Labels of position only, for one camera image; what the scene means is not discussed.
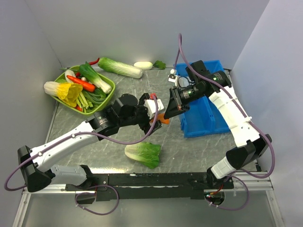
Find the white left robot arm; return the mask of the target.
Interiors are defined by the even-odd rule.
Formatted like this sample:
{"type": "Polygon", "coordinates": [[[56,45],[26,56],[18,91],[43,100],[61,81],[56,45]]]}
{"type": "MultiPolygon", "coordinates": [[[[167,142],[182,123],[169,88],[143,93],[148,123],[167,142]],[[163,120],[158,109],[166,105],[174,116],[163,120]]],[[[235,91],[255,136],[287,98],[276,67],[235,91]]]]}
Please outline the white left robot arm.
{"type": "Polygon", "coordinates": [[[18,149],[18,160],[25,185],[29,192],[37,192],[51,184],[71,184],[88,190],[97,183],[86,165],[59,166],[57,163],[73,152],[117,134],[121,127],[138,125],[145,136],[161,127],[155,119],[164,109],[155,95],[144,93],[140,99],[123,94],[112,105],[95,112],[75,129],[35,148],[18,149]]]}

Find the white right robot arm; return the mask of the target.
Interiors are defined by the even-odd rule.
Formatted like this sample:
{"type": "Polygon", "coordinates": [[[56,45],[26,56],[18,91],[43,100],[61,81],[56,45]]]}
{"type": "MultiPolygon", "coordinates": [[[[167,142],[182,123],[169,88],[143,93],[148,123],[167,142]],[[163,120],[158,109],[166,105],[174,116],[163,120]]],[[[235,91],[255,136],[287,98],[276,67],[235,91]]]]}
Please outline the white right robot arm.
{"type": "Polygon", "coordinates": [[[164,119],[185,113],[189,103],[208,97],[217,108],[231,131],[236,147],[226,152],[225,157],[208,168],[206,181],[211,188],[218,188],[228,175],[262,156],[271,142],[267,134],[262,136],[251,124],[251,118],[242,109],[231,81],[224,71],[211,73],[203,61],[196,61],[186,67],[192,81],[185,88],[172,87],[169,90],[169,104],[164,119]]]}

